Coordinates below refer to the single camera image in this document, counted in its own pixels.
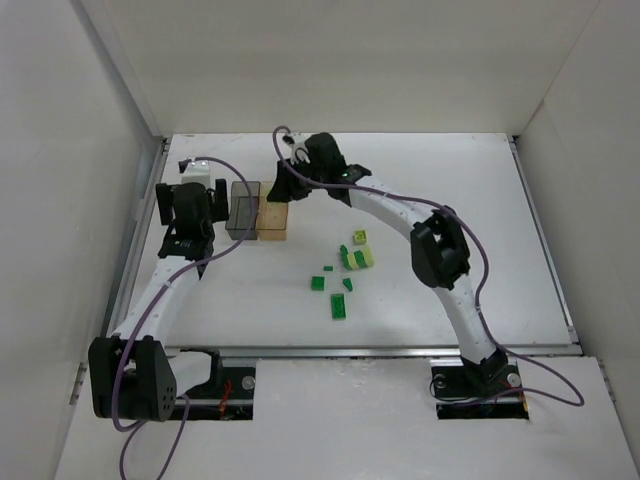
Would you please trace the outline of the green square lego brick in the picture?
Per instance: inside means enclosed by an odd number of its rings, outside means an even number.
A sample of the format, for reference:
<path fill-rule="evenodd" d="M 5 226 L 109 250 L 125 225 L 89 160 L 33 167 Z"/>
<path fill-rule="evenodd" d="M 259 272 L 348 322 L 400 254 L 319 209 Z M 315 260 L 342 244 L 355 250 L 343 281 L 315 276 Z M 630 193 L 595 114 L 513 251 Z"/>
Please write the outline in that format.
<path fill-rule="evenodd" d="M 312 276 L 310 288 L 312 291 L 324 291 L 325 290 L 325 277 L 324 276 Z"/>

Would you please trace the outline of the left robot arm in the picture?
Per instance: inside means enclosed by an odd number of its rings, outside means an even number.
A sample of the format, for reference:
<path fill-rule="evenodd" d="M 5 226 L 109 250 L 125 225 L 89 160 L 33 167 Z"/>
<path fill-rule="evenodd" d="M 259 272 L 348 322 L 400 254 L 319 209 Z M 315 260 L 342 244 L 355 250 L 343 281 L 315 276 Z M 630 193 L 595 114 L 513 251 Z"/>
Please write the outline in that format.
<path fill-rule="evenodd" d="M 166 342 L 204 275 L 203 259 L 213 253 L 214 224 L 229 218 L 227 183 L 160 183 L 155 191 L 166 233 L 154 273 L 121 325 L 89 347 L 92 403 L 99 418 L 166 421 L 181 395 L 221 382 L 217 350 L 188 348 L 169 357 Z"/>

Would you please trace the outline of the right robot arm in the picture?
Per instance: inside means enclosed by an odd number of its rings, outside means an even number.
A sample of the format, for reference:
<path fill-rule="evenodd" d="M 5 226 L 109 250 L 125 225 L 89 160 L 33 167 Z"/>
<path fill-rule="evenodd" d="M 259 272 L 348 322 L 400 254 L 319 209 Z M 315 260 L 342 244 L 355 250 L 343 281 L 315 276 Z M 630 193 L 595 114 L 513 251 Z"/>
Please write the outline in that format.
<path fill-rule="evenodd" d="M 272 135 L 280 156 L 276 181 L 268 199 L 289 203 L 323 189 L 346 206 L 368 213 L 398 232 L 410 244 L 414 275 L 438 297 L 455 332 L 468 386 L 465 397 L 499 398 L 516 395 L 508 381 L 508 357 L 483 326 L 470 273 L 470 250 L 453 210 L 390 190 L 372 172 L 348 164 L 329 133 L 309 137 L 278 127 Z"/>

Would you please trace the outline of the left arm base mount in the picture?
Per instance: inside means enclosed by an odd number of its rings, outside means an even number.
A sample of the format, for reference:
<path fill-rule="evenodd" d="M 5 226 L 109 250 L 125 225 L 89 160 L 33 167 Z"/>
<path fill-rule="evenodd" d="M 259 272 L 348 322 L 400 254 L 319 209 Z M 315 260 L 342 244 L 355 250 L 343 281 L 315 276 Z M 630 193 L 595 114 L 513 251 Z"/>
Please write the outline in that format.
<path fill-rule="evenodd" d="M 190 421 L 250 421 L 257 383 L 256 365 L 224 366 L 213 382 L 187 392 Z"/>

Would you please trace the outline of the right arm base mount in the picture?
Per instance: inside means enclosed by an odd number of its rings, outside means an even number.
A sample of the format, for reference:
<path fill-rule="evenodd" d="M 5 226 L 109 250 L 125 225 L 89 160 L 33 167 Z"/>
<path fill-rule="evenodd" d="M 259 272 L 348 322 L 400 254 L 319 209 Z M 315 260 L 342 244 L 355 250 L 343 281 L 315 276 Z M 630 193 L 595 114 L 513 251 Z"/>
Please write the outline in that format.
<path fill-rule="evenodd" d="M 431 364 L 429 384 L 439 420 L 528 420 L 522 381 L 515 364 L 508 364 L 488 386 L 476 386 L 461 364 Z"/>

